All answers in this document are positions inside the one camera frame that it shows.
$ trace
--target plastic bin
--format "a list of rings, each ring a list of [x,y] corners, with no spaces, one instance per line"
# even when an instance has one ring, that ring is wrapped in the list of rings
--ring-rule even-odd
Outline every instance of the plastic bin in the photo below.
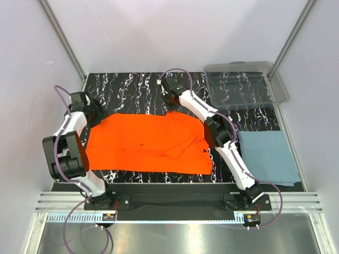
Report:
[[[271,62],[233,62],[204,68],[211,104],[217,109],[268,108],[290,96]]]

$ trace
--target orange cloth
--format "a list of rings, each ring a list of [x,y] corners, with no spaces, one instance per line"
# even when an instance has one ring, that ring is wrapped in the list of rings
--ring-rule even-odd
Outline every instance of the orange cloth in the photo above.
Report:
[[[179,112],[166,116],[113,114],[91,129],[91,170],[208,174],[212,162],[203,125]]]

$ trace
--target metal floor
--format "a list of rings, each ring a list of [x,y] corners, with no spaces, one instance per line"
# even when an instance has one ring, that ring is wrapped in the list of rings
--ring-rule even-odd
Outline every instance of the metal floor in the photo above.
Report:
[[[263,214],[263,222],[272,218]],[[90,225],[67,225],[67,239]],[[46,223],[38,253],[68,253],[62,230],[62,223]],[[272,226],[250,232],[239,225],[179,224],[115,224],[109,230],[114,254],[320,253],[307,214],[282,214]],[[103,250],[105,241],[103,232],[91,229],[69,245],[74,253],[94,254]]]

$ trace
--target black marble tabletop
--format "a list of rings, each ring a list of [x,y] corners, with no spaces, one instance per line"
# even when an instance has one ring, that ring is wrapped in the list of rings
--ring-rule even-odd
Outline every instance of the black marble tabletop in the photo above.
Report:
[[[182,72],[173,72],[178,82],[189,83],[188,76]],[[210,103],[201,72],[191,72],[193,89],[205,102]],[[156,80],[160,73],[100,73],[88,76],[85,90],[98,99],[108,114],[155,114],[165,115],[166,107],[160,96],[160,87]],[[194,116],[188,109],[180,107],[178,111]],[[280,130],[273,108],[246,109],[226,113],[240,131]],[[86,128],[82,141],[87,142],[90,129]],[[229,183],[233,182],[226,163],[219,153],[210,150],[213,162],[211,175],[187,175],[178,173],[142,173],[131,171],[97,170],[96,175],[108,183]]]

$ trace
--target folded light blue towel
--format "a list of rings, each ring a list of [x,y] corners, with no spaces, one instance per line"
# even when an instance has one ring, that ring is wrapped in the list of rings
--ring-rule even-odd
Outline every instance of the folded light blue towel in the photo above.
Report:
[[[242,159],[256,178],[284,186],[300,182],[282,131],[239,131]]]

